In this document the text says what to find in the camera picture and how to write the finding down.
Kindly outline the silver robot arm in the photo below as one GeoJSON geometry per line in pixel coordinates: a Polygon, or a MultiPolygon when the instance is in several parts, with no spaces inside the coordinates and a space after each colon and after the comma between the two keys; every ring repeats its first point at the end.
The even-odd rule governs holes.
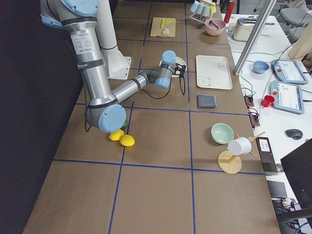
{"type": "Polygon", "coordinates": [[[142,71],[115,89],[109,79],[127,79],[131,58],[119,51],[107,0],[42,0],[42,23],[69,32],[82,73],[86,101],[85,120],[104,132],[119,130],[126,121],[121,103],[148,84],[167,89],[177,70],[176,54],[162,54],[160,68],[142,71]]]}

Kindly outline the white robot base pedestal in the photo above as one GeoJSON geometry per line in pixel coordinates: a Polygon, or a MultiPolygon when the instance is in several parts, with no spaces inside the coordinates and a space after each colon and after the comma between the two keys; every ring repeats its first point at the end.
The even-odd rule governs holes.
{"type": "Polygon", "coordinates": [[[123,56],[118,49],[109,1],[98,1],[96,18],[96,33],[106,75],[109,79],[126,80],[132,58],[123,56]]]}

